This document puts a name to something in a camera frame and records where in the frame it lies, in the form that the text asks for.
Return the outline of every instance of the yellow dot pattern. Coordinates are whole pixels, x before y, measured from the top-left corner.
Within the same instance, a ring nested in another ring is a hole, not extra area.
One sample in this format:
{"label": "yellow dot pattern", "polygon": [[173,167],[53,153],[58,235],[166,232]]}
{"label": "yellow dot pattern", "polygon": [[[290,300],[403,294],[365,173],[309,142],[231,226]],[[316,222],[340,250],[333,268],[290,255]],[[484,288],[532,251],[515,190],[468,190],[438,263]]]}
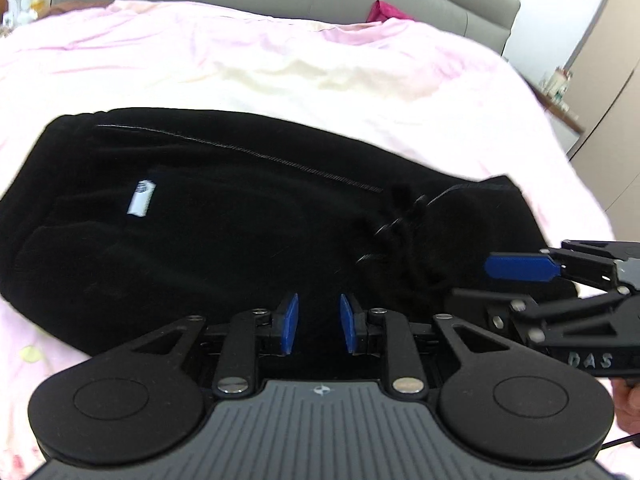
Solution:
{"label": "yellow dot pattern", "polygon": [[44,358],[44,355],[35,346],[29,345],[20,350],[20,358],[26,363],[37,363]]}

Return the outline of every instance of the bed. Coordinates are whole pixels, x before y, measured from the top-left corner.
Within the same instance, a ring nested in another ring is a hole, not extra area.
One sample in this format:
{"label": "bed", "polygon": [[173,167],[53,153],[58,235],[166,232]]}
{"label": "bed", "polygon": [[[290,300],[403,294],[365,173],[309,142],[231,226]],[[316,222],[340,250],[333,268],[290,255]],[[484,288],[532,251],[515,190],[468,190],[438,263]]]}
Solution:
{"label": "bed", "polygon": [[[384,23],[362,23],[376,0],[108,1],[0,40],[0,196],[55,117],[215,108],[364,140],[465,178],[507,174],[550,245],[613,239],[542,109],[498,55],[518,0],[384,0],[417,20]],[[19,480],[43,460],[26,416],[31,392],[86,356],[4,301],[0,354],[0,478]],[[614,425],[609,439],[621,435]],[[638,453],[627,444],[599,459],[640,478]]]}

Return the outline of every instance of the black garment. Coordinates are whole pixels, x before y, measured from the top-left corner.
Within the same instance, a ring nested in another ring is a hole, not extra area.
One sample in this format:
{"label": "black garment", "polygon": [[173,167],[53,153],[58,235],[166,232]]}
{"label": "black garment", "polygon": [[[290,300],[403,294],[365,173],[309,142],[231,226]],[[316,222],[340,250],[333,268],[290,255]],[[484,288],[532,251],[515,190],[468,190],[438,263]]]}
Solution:
{"label": "black garment", "polygon": [[[140,181],[146,216],[127,214]],[[338,296],[415,320],[452,286],[495,282],[490,251],[545,241],[506,177],[472,183],[357,140],[220,111],[124,109],[53,121],[0,202],[0,292],[95,354],[181,316],[227,322],[300,294],[297,351],[343,355]]]}

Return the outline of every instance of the garment tag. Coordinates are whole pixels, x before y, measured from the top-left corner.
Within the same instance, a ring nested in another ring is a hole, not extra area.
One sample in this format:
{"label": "garment tag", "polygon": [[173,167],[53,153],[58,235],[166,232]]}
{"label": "garment tag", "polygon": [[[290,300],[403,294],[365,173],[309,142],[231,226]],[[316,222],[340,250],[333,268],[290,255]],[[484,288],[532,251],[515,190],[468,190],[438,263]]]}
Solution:
{"label": "garment tag", "polygon": [[151,202],[151,195],[153,195],[155,188],[156,184],[150,180],[141,180],[136,186],[136,191],[131,197],[131,203],[129,204],[127,214],[146,216],[146,210],[149,209],[149,202]]}

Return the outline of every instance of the round black motor cover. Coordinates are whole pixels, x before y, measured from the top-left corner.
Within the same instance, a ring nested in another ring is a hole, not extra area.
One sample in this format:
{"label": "round black motor cover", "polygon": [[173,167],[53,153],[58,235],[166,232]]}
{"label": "round black motor cover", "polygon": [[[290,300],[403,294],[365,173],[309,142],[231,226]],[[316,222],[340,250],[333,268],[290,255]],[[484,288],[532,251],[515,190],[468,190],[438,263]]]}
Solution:
{"label": "round black motor cover", "polygon": [[202,394],[163,356],[94,358],[50,377],[31,396],[31,428],[51,458],[113,466],[146,460],[190,435]]}
{"label": "round black motor cover", "polygon": [[442,387],[438,412],[476,452],[531,466],[593,457],[613,421],[594,378],[527,348],[463,364]]}

